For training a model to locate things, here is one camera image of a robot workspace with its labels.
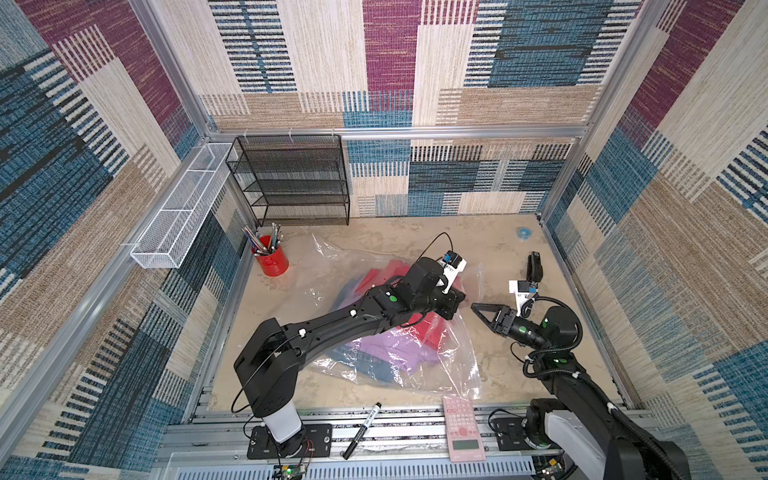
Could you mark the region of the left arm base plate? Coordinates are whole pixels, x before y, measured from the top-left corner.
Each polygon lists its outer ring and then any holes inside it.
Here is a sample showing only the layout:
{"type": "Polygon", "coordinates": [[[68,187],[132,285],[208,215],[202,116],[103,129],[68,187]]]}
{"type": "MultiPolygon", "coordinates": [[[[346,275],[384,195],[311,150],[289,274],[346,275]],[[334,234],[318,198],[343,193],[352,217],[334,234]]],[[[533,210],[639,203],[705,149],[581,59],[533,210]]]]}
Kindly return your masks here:
{"type": "Polygon", "coordinates": [[[248,460],[283,460],[327,458],[333,438],[330,423],[305,424],[303,429],[286,442],[276,442],[266,426],[256,426],[249,434],[248,460]]]}

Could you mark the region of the black marker pen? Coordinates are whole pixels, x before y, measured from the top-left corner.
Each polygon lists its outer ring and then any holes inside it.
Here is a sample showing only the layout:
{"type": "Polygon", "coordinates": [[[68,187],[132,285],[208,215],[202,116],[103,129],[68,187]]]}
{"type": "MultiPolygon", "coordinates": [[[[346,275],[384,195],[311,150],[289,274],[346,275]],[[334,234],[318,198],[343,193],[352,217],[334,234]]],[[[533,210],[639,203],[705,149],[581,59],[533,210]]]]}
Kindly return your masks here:
{"type": "Polygon", "coordinates": [[[366,419],[362,423],[362,425],[357,430],[355,436],[351,440],[350,444],[347,446],[346,450],[342,453],[342,458],[344,460],[349,460],[356,448],[359,446],[361,441],[363,440],[365,434],[369,430],[369,428],[372,426],[376,416],[379,414],[379,412],[382,409],[382,404],[380,402],[377,402],[370,412],[368,413],[366,419]]]}

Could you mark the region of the small black device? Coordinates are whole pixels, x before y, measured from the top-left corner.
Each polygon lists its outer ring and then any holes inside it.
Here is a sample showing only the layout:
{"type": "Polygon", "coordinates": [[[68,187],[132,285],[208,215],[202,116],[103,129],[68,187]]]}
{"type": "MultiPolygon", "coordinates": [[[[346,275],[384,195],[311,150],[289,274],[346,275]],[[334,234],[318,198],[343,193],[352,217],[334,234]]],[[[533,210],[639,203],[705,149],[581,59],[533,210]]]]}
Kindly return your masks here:
{"type": "Polygon", "coordinates": [[[543,279],[543,266],[539,252],[533,251],[527,258],[526,280],[538,284],[543,279]]]}

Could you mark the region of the red pen cup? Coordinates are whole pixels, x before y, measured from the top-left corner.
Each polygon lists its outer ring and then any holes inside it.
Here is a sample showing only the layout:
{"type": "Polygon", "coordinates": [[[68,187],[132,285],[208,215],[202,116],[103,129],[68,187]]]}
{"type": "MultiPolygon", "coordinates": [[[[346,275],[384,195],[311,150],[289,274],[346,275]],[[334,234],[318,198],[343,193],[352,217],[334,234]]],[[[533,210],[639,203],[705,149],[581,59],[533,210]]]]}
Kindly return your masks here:
{"type": "Polygon", "coordinates": [[[255,256],[255,258],[262,272],[268,277],[278,277],[289,268],[289,260],[283,251],[282,244],[276,253],[266,257],[255,256]]]}

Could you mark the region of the clear plastic vacuum bag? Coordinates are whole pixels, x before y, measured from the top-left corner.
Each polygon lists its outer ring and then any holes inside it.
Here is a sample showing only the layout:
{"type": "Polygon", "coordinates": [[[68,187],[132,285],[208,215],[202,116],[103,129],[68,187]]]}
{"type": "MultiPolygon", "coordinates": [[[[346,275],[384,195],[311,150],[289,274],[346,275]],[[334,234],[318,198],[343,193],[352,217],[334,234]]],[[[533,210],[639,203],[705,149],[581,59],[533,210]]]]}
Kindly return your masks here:
{"type": "MultiPolygon", "coordinates": [[[[385,267],[390,260],[401,260],[411,266],[416,258],[412,252],[393,249],[345,249],[318,234],[290,239],[287,257],[290,267],[278,281],[283,296],[269,312],[282,324],[310,320],[342,308],[342,291],[350,282],[360,280],[371,269],[385,267]]],[[[469,303],[464,301],[453,319],[446,320],[437,363],[423,364],[412,374],[395,372],[391,385],[370,380],[353,383],[336,376],[329,370],[326,351],[299,372],[296,403],[305,408],[352,405],[365,399],[394,404],[421,397],[433,400],[440,395],[479,398],[481,375],[464,319],[468,312],[469,303]]]]}

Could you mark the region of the lilac trousers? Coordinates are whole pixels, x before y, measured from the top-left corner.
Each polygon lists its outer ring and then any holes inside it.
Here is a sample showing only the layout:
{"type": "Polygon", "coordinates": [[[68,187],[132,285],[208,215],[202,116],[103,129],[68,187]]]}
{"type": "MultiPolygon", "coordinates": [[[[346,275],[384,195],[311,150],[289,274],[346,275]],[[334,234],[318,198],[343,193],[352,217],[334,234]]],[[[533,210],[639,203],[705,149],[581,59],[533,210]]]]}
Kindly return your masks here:
{"type": "MultiPolygon", "coordinates": [[[[353,297],[353,290],[360,280],[352,281],[345,286],[345,289],[342,291],[341,307],[351,305],[361,297],[357,300],[354,300],[353,297]]],[[[438,350],[435,351],[432,348],[421,345],[407,334],[388,334],[388,331],[380,335],[364,337],[358,340],[362,341],[364,352],[390,362],[394,366],[395,372],[412,374],[423,364],[435,364],[439,361],[438,351],[440,350],[441,342],[438,350]]]]}

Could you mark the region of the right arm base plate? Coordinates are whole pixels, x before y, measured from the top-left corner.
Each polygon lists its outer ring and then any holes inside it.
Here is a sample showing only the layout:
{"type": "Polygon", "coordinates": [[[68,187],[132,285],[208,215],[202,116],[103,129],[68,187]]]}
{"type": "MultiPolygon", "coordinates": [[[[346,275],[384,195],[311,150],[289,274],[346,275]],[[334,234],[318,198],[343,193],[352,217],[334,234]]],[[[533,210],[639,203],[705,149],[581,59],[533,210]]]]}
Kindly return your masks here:
{"type": "Polygon", "coordinates": [[[494,417],[490,425],[500,451],[526,451],[531,449],[526,441],[527,436],[522,418],[515,416],[494,417]]]}

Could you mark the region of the red trousers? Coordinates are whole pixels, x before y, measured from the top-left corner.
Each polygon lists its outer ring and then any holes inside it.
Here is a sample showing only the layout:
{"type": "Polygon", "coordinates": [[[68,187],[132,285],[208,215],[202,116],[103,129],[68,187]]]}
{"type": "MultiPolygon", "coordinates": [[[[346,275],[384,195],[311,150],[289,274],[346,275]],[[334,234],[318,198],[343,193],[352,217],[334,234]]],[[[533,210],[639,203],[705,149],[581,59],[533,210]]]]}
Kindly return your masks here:
{"type": "MultiPolygon", "coordinates": [[[[357,300],[365,291],[373,286],[383,284],[386,280],[395,276],[404,276],[409,268],[410,266],[401,260],[390,260],[385,267],[371,269],[363,279],[356,284],[353,290],[354,300],[357,300]]],[[[437,351],[446,328],[447,324],[445,319],[436,313],[429,313],[418,325],[408,329],[392,329],[388,331],[388,334],[407,334],[412,339],[417,340],[421,345],[437,351]]]]}

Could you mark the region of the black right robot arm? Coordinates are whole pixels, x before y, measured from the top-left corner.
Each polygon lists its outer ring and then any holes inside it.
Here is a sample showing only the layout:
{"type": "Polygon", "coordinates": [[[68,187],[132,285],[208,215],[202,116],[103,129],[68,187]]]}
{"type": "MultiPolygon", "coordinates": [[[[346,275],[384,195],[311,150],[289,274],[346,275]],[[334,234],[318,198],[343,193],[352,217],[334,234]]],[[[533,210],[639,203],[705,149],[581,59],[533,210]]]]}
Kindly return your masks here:
{"type": "Polygon", "coordinates": [[[686,454],[628,417],[588,375],[574,350],[584,337],[575,311],[564,302],[537,296],[530,311],[550,303],[534,323],[503,304],[474,303],[473,313],[495,334],[530,349],[522,373],[540,381],[553,396],[534,399],[526,413],[528,440],[556,443],[590,479],[689,479],[686,454]]]}

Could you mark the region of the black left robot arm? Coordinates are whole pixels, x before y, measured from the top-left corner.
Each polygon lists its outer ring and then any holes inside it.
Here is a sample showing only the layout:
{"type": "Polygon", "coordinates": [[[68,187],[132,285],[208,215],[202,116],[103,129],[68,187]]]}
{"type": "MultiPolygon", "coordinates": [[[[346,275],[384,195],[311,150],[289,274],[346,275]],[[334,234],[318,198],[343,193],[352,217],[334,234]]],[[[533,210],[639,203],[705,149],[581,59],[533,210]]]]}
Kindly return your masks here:
{"type": "Polygon", "coordinates": [[[277,447],[295,451],[304,425],[293,397],[305,364],[358,338],[408,330],[431,313],[452,319],[466,298],[453,286],[466,265],[454,251],[438,260],[421,257],[405,275],[369,288],[349,306],[298,323],[261,322],[234,361],[237,395],[245,397],[246,408],[265,423],[277,447]]]}

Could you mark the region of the grey-blue folded trousers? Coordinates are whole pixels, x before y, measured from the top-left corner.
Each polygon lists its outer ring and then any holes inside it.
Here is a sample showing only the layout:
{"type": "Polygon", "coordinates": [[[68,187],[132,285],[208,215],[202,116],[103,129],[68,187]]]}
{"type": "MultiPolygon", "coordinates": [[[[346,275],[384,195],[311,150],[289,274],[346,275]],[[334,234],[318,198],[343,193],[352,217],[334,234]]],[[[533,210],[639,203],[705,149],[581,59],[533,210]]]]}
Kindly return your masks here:
{"type": "Polygon", "coordinates": [[[353,383],[368,381],[391,385],[395,380],[394,366],[363,351],[362,341],[354,340],[326,352],[329,370],[353,383]]]}

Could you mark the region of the pink calculator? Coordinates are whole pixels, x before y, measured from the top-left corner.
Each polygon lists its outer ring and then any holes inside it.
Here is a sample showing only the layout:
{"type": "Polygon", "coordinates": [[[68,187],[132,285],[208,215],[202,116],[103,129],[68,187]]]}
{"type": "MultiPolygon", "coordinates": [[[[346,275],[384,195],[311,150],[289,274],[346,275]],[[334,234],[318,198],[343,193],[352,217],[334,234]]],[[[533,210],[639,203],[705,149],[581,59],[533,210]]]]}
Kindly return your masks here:
{"type": "Polygon", "coordinates": [[[454,463],[485,461],[473,403],[457,396],[444,396],[443,412],[450,460],[454,463]]]}

